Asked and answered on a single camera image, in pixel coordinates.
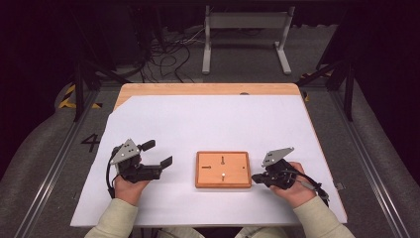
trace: orange wooden board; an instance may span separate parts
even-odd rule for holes
[[[248,152],[197,152],[195,186],[251,187]]]

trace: beige sleeve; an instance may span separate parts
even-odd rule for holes
[[[138,207],[114,198],[102,214],[98,224],[85,237],[128,237],[133,230]]]
[[[338,221],[336,215],[319,196],[293,210],[302,223],[307,238],[355,237],[346,226]]]

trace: white paper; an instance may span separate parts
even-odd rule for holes
[[[127,139],[156,140],[142,163],[173,164],[144,190],[136,225],[144,227],[298,224],[291,207],[265,185],[196,188],[198,151],[247,151],[251,173],[260,174],[265,153],[288,147],[286,156],[322,183],[340,222],[346,212],[299,95],[134,96],[108,118],[71,226],[95,226],[111,198],[105,173],[112,150]],[[112,168],[110,178],[115,175]]]

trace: person's right hand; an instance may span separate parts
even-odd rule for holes
[[[301,173],[305,174],[302,166],[299,163],[290,162],[290,164],[295,169],[297,169]],[[294,185],[287,190],[281,189],[281,188],[279,188],[278,186],[275,186],[275,185],[270,186],[269,189],[271,189],[279,197],[282,197],[282,198],[286,199],[287,202],[293,208],[296,208],[296,207],[302,205],[303,203],[309,201],[310,199],[312,199],[316,196],[316,193],[315,193],[314,190],[311,190],[311,189],[303,186],[298,180],[305,181],[305,182],[309,183],[309,181],[306,178],[301,177],[301,176],[297,176],[296,182],[294,183]]]
[[[142,180],[135,183],[124,180],[121,176],[115,178],[115,198],[124,200],[137,206],[143,189],[149,184],[149,180]]]

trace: cloth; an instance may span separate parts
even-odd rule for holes
[[[341,224],[335,214],[325,205],[319,196],[293,209],[303,225],[307,238],[353,238],[350,230]],[[96,227],[85,237],[120,238],[128,237],[133,229],[138,208],[120,199],[112,199],[101,216]],[[200,233],[188,227],[162,229],[159,238],[204,238]],[[280,227],[248,228],[245,227],[236,238],[287,238]]]
[[[294,208],[293,211],[302,223],[306,238],[355,237],[346,226],[337,220],[336,215],[319,196]]]
[[[133,230],[134,221],[139,209],[126,201],[114,198],[85,237],[119,238],[128,237]]]

